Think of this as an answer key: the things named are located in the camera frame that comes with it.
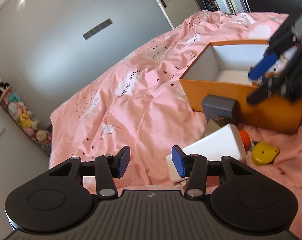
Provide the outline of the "orange cardboard storage box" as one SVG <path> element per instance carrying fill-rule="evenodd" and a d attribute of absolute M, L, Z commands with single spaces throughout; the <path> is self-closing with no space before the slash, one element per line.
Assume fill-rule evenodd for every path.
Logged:
<path fill-rule="evenodd" d="M 192 109 L 203 111 L 201 102 L 207 95 L 232 98 L 238 102 L 240 123 L 296 133 L 302 121 L 302 98 L 295 103 L 280 95 L 257 105 L 246 101 L 256 89 L 248 72 L 262 59 L 266 48 L 264 40 L 210 42 L 179 79 Z"/>

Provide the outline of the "white rectangular box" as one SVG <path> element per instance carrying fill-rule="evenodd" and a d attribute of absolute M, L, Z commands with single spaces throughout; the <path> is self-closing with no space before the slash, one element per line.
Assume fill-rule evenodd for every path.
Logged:
<path fill-rule="evenodd" d="M 188 178 L 191 171 L 188 156 L 192 154 L 202 155 L 209 161 L 220 161 L 223 156 L 237 160 L 246 158 L 239 130 L 235 125 L 227 124 L 189 146 L 172 147 L 171 154 L 166 156 L 171 182 L 178 183 Z"/>

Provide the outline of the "pink patterned duvet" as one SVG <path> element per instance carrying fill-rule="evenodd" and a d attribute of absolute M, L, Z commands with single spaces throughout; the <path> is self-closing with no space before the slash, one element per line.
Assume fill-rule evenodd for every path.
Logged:
<path fill-rule="evenodd" d="M 116 180 L 119 189 L 170 185 L 171 147 L 195 142 L 205 127 L 179 78 L 209 42 L 269 38 L 285 19 L 274 12 L 202 11 L 150 40 L 53 111 L 50 166 L 74 156 L 90 161 L 127 145 L 131 158 Z"/>

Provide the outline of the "dark grey small box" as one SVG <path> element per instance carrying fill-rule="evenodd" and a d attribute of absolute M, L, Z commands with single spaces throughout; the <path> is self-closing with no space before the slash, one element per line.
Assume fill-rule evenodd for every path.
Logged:
<path fill-rule="evenodd" d="M 213 120 L 220 127 L 227 124 L 238 125 L 239 103 L 235 99 L 207 95 L 201 102 L 207 122 Z"/>

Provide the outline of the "yellow tape measure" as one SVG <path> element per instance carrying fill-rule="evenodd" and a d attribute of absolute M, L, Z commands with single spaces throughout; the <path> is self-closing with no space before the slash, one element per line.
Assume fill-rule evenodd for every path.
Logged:
<path fill-rule="evenodd" d="M 251 159 L 255 165 L 267 165 L 275 160 L 279 152 L 280 150 L 274 146 L 265 142 L 258 142 L 252 150 Z"/>

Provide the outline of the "grey wall switch panel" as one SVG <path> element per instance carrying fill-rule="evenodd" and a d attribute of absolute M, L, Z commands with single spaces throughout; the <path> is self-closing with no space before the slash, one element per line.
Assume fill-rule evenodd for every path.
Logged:
<path fill-rule="evenodd" d="M 95 26 L 94 28 L 90 29 L 86 33 L 83 34 L 83 38 L 85 40 L 88 40 L 92 36 L 96 35 L 98 32 L 102 31 L 106 27 L 112 25 L 112 20 L 109 18 L 105 20 L 104 22 L 100 23 L 99 25 Z"/>

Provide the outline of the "orange crochet fruit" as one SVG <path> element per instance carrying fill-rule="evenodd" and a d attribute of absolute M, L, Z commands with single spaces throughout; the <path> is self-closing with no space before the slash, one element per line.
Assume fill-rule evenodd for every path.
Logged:
<path fill-rule="evenodd" d="M 244 149 L 246 151 L 248 151 L 250 149 L 250 147 L 251 147 L 251 138 L 250 138 L 250 136 L 244 130 L 239 130 L 239 135 L 240 135 L 240 138 L 242 140 Z"/>

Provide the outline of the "brown cardboard box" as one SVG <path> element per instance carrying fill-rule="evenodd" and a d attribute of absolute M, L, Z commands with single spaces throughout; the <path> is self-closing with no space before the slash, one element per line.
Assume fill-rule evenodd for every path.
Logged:
<path fill-rule="evenodd" d="M 210 119 L 208 121 L 207 125 L 205 126 L 205 129 L 204 129 L 200 139 L 203 139 L 204 137 L 212 134 L 213 132 L 219 130 L 220 128 L 222 128 L 223 126 L 225 126 L 227 124 L 228 124 L 228 122 L 225 122 L 225 121 Z"/>

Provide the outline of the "clear plush toy tube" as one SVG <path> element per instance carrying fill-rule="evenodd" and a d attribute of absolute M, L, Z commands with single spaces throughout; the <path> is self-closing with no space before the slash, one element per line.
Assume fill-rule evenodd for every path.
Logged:
<path fill-rule="evenodd" d="M 52 133 L 25 105 L 11 86 L 1 88 L 0 104 L 24 133 L 48 156 L 51 154 Z"/>

